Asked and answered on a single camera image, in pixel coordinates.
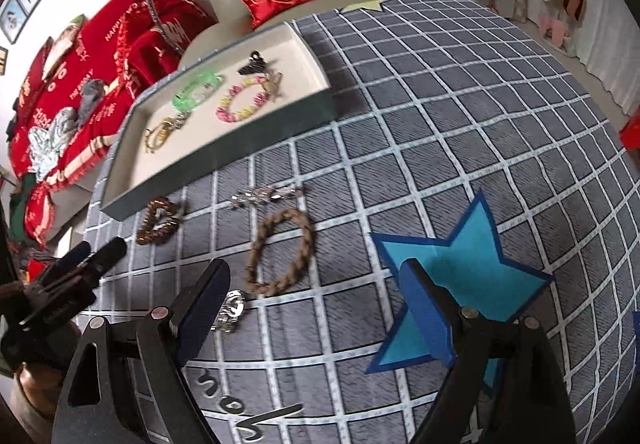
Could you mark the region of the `silver rhinestone hair clip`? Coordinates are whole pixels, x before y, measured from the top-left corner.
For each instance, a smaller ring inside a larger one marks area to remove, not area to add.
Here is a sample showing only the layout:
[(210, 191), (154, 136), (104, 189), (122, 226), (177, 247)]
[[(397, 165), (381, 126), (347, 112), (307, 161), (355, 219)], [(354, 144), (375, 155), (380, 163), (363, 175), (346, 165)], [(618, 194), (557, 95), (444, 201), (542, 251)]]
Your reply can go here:
[(302, 196), (303, 193), (303, 187), (296, 186), (295, 184), (280, 187), (256, 186), (248, 190), (238, 190), (231, 196), (230, 206), (233, 210), (258, 207), (288, 198), (298, 198)]

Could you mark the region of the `green translucent bangle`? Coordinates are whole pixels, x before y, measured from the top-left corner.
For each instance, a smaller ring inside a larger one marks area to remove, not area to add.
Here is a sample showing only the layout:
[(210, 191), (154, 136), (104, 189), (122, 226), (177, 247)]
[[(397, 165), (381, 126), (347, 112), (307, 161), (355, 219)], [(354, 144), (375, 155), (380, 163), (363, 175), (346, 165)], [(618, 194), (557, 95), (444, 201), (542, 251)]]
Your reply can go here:
[(171, 100), (177, 112), (192, 112), (209, 99), (222, 85), (224, 77), (211, 70), (200, 72), (184, 88), (177, 92)]

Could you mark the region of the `gold bunny hair clip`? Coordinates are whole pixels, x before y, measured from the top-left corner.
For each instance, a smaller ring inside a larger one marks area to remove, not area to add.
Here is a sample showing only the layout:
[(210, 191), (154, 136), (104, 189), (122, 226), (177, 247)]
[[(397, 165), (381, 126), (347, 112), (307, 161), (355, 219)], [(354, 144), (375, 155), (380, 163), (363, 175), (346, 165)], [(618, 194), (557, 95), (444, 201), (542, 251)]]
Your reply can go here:
[(269, 71), (264, 74), (262, 90), (265, 94), (265, 100), (270, 100), (270, 98), (275, 98), (278, 96), (282, 77), (283, 74), (281, 74), (280, 72)]

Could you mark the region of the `black claw hair clip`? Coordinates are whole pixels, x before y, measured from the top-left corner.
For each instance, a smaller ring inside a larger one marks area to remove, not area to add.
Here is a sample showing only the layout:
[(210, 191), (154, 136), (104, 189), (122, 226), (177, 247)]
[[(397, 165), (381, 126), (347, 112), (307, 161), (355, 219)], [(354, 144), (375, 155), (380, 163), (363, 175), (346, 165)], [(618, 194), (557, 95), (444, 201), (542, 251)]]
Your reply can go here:
[(248, 62), (238, 69), (238, 74), (242, 74), (242, 76), (250, 76), (251, 74), (266, 74), (267, 72), (268, 65), (258, 51), (251, 52)]

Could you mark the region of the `green jewelry tray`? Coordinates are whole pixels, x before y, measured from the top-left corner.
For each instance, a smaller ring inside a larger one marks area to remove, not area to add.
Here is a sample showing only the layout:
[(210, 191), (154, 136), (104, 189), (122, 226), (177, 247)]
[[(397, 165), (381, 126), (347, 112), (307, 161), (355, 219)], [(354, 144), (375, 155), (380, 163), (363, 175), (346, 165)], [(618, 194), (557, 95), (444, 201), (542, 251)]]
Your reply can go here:
[[(283, 74), (279, 93), (253, 115), (230, 121), (264, 92), (257, 76), (238, 74), (253, 51), (264, 58), (268, 71)], [(174, 95), (206, 70), (224, 77), (221, 87), (181, 129), (157, 143), (158, 131), (177, 115)], [(103, 166), (100, 209), (115, 220), (127, 219), (153, 198), (336, 116), (328, 76), (296, 28), (285, 22), (256, 32), (174, 72), (137, 99)]]

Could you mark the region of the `red wedding blanket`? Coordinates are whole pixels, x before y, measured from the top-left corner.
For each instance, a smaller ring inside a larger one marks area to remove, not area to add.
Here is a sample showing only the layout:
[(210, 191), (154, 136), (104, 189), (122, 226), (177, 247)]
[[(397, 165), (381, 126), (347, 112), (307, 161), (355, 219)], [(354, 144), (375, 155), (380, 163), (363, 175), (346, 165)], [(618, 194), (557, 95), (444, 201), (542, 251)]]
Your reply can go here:
[(43, 246), (85, 207), (136, 98), (178, 68), (215, 19), (194, 0), (111, 0), (47, 38), (2, 130), (17, 186), (10, 238)]

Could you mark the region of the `grey grid tablecloth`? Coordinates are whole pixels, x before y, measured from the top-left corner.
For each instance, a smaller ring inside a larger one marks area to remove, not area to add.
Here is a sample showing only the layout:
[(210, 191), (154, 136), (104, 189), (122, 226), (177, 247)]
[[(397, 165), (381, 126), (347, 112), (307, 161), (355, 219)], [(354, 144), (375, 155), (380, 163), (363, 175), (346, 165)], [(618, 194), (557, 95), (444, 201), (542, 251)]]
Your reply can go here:
[(371, 374), (401, 300), (375, 233), (446, 237), (476, 193), (504, 254), (553, 282), (530, 307), (567, 384), (579, 442), (620, 409), (634, 374), (639, 175), (575, 78), (510, 22), (468, 0), (390, 0), (299, 19), (340, 106), (175, 192), (182, 227), (131, 246), (93, 305), (113, 322), (169, 303), (220, 256), (231, 285), (265, 209), (253, 185), (297, 184), (316, 258), (286, 294), (250, 299), (211, 332), (186, 380), (226, 443), (405, 443), (445, 377), (437, 362)]

